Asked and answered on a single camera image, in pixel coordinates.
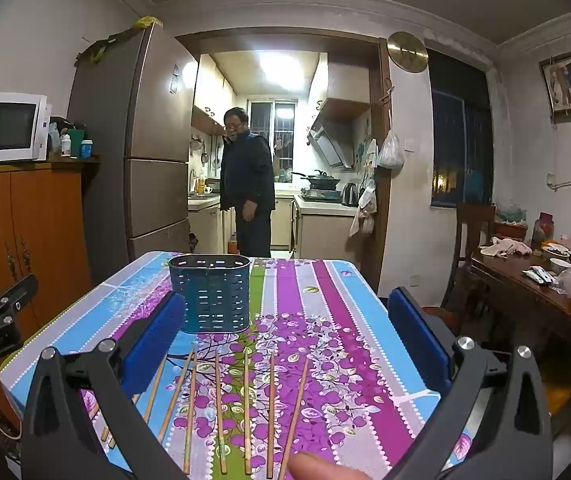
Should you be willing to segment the operator right hand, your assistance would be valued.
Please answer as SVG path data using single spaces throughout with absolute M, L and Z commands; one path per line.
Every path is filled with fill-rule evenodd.
M 336 465 L 305 452 L 290 458 L 287 471 L 295 480 L 370 480 L 363 471 Z

